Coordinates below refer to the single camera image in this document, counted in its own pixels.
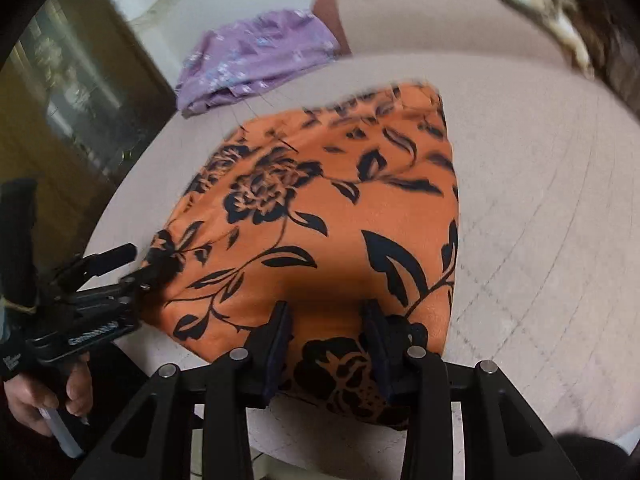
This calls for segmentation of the person left hand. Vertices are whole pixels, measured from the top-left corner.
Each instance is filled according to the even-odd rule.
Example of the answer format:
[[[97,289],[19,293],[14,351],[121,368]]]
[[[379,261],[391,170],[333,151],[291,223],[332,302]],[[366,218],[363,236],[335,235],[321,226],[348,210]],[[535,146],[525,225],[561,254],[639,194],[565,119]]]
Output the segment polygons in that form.
[[[92,378],[89,370],[90,354],[85,353],[70,368],[66,382],[66,411],[85,417],[93,406]],[[23,426],[43,437],[52,437],[42,410],[56,410],[58,398],[47,387],[24,374],[18,374],[3,384],[4,394],[13,417]]]

